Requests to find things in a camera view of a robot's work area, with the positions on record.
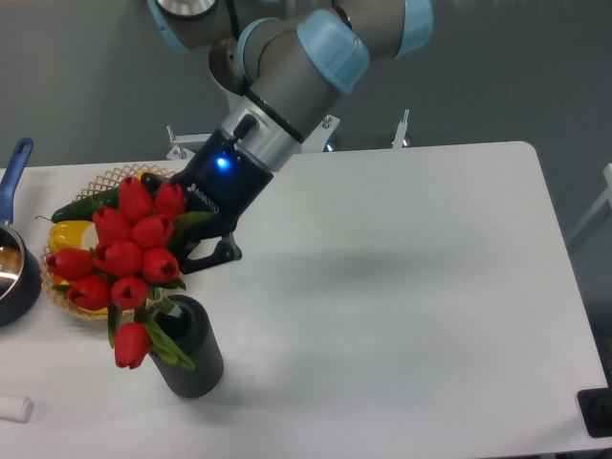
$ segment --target green cucumber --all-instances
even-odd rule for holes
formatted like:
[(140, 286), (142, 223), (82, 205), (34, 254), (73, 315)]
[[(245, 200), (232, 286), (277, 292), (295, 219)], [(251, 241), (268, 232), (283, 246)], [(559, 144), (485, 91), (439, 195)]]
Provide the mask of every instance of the green cucumber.
[(100, 206), (117, 208), (119, 206), (119, 189), (107, 189), (106, 191), (74, 201), (56, 210), (51, 217), (51, 221), (54, 223), (67, 220), (87, 220), (91, 222), (94, 212)]

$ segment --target wicker basket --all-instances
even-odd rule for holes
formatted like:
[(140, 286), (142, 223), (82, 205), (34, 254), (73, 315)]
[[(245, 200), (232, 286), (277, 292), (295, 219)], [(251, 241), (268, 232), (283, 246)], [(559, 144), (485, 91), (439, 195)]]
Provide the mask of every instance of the wicker basket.
[[(96, 193), (100, 193), (101, 191), (104, 191), (106, 189), (117, 188), (121, 180), (123, 180), (125, 177), (135, 176), (141, 172), (153, 172), (154, 174), (163, 177), (171, 177), (172, 175), (174, 175), (174, 172), (169, 171), (163, 167), (158, 167), (156, 165), (133, 164), (126, 165), (123, 168), (116, 167), (113, 170), (106, 171), (104, 175), (98, 175), (93, 182), (89, 183), (87, 188), (84, 188), (80, 191), (80, 193), (76, 196), (75, 201), (92, 196)], [(65, 298), (62, 293), (54, 290), (54, 277), (51, 273), (49, 273), (47, 263), (45, 261), (47, 255), (49, 255), (50, 253), (51, 250), (48, 246), (46, 246), (43, 249), (43, 253), (40, 258), (40, 272), (42, 278), (42, 290), (49, 296), (54, 305), (73, 317), (82, 318), (84, 320), (107, 320), (108, 316), (106, 314), (96, 314), (81, 309), (76, 306), (75, 303)], [(126, 316), (133, 314), (133, 312), (126, 311), (123, 312), (123, 314)]]

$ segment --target tulip bouquet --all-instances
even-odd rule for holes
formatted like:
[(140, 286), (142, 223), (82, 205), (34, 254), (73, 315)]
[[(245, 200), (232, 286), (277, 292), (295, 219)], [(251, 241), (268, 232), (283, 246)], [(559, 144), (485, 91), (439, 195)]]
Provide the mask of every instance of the tulip bouquet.
[[(92, 220), (98, 243), (46, 257), (50, 273), (65, 279), (54, 289), (88, 311), (108, 309), (108, 339), (117, 366), (137, 368), (153, 351), (164, 361), (193, 369), (191, 359), (162, 330), (151, 308), (168, 314), (176, 305), (163, 295), (185, 289), (173, 250), (207, 212), (186, 212), (183, 189), (164, 183), (153, 197), (135, 177), (119, 185), (119, 208), (97, 205)], [(122, 312), (133, 311), (133, 321)]]

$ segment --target red tulip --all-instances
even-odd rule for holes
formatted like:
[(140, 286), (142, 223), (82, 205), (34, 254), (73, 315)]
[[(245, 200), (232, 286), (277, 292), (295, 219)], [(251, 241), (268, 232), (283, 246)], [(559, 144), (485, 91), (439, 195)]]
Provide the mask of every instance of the red tulip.
[(156, 247), (144, 252), (142, 275), (149, 282), (167, 282), (180, 274), (179, 262), (168, 249)]
[(155, 196), (155, 210), (160, 215), (176, 217), (185, 213), (185, 192), (180, 185), (162, 184)]
[(132, 228), (132, 241), (144, 250), (163, 247), (172, 236), (174, 224), (164, 215), (143, 218)]
[(111, 304), (110, 290), (108, 280), (101, 275), (94, 274), (79, 280), (66, 293), (66, 297), (79, 308), (97, 311)]
[(119, 185), (119, 210), (131, 223), (136, 223), (153, 211), (153, 198), (141, 181), (124, 178)]
[(81, 249), (64, 249), (47, 256), (49, 273), (75, 281), (84, 279), (94, 272), (92, 254)]
[(94, 224), (99, 242), (129, 240), (132, 226), (121, 212), (103, 207), (94, 212)]
[(151, 350), (151, 344), (151, 337), (144, 325), (124, 323), (115, 334), (115, 363), (119, 368), (138, 368)]
[(140, 308), (149, 296), (149, 286), (139, 277), (122, 277), (111, 287), (111, 300), (122, 311)]
[(142, 268), (142, 249), (132, 241), (111, 241), (96, 246), (94, 265), (99, 270), (125, 277)]

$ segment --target blue pan handle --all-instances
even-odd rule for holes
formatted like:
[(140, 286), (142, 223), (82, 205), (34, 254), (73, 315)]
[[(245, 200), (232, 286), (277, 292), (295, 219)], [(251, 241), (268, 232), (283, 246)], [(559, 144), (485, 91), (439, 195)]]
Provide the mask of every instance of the blue pan handle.
[(12, 223), (13, 198), (23, 169), (34, 148), (32, 139), (21, 139), (11, 156), (11, 161), (0, 182), (0, 223)]

